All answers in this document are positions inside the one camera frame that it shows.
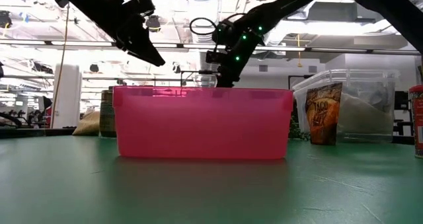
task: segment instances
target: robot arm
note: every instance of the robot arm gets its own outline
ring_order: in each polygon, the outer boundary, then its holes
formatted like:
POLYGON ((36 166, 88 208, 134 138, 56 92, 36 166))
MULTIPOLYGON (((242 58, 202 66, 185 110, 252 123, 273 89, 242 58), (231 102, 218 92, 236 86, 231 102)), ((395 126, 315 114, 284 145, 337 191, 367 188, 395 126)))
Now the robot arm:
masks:
MULTIPOLYGON (((409 0, 355 0, 362 6, 384 16, 420 53, 423 54, 421 25, 423 13, 409 0)), ((262 36, 283 18, 312 0, 277 0, 251 9, 230 22, 225 19, 213 32, 213 41, 226 46, 227 54, 208 52, 207 62, 218 63, 218 87, 233 87, 262 36)))
POLYGON ((155 10, 151 0, 56 0, 60 7, 69 2, 115 39, 119 49, 156 66, 165 64, 143 27, 142 15, 152 15, 155 10))

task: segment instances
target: red can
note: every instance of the red can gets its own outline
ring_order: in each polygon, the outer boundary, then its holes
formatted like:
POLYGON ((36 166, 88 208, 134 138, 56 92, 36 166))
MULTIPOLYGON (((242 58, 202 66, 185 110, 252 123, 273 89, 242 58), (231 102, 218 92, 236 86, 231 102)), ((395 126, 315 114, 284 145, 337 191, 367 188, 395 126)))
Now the red can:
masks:
POLYGON ((409 90, 414 124, 414 145, 416 157, 423 159, 423 85, 414 86, 409 90))

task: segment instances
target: table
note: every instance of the table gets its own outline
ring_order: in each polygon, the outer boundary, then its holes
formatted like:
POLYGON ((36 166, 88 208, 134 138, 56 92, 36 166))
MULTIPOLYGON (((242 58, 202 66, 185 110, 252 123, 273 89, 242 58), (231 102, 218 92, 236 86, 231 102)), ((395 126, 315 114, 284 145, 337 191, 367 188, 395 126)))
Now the table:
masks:
POLYGON ((74 131, 75 131, 75 128, 58 128, 58 129, 19 128, 19 129, 16 129, 16 128, 0 127, 0 139, 72 135, 74 131))
POLYGON ((423 223, 413 154, 290 141, 282 161, 127 159, 113 139, 3 139, 0 223, 423 223))

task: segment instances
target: plastic storage bin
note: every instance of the plastic storage bin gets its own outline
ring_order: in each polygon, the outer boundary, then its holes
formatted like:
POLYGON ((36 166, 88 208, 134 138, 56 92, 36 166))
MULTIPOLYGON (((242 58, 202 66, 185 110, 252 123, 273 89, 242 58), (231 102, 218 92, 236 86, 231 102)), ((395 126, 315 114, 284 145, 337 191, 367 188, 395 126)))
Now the plastic storage bin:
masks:
POLYGON ((309 132, 305 101, 309 89, 342 82, 337 139, 392 141, 395 81, 399 72, 376 69, 333 69, 293 86, 299 127, 309 132))
POLYGON ((293 93, 271 89, 114 87, 125 157, 281 159, 293 93))

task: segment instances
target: ceiling light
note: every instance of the ceiling light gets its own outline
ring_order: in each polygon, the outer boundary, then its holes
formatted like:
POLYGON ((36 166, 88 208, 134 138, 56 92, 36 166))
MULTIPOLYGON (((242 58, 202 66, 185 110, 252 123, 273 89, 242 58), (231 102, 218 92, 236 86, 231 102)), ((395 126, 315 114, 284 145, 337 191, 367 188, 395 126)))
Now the ceiling light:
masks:
MULTIPOLYGON (((214 49, 215 45, 205 45, 205 44, 184 44, 184 48, 190 49, 214 49)), ((225 46, 219 45, 218 49, 225 49, 225 46)))
POLYGON ((273 52, 303 52, 305 48, 289 47, 289 46, 257 46, 256 50, 265 50, 273 52))
POLYGON ((312 52, 333 52, 333 53, 365 53, 365 49, 341 49, 341 48, 311 48, 312 52))
POLYGON ((14 98, 0 98, 0 102, 14 102, 14 98))
POLYGON ((156 48, 176 48, 176 44, 166 44, 166 43, 153 43, 153 46, 156 48))
POLYGON ((44 41, 41 40, 0 40, 0 44, 7 45, 45 45, 44 41))
MULTIPOLYGON (((55 46, 62 46, 64 41, 52 42, 55 46)), ((111 42, 66 42, 66 46, 112 46, 111 42)))
POLYGON ((189 49, 189 52, 208 52, 208 49, 189 49))
POLYGON ((412 50, 373 50, 371 53, 379 55, 420 56, 420 52, 412 50))

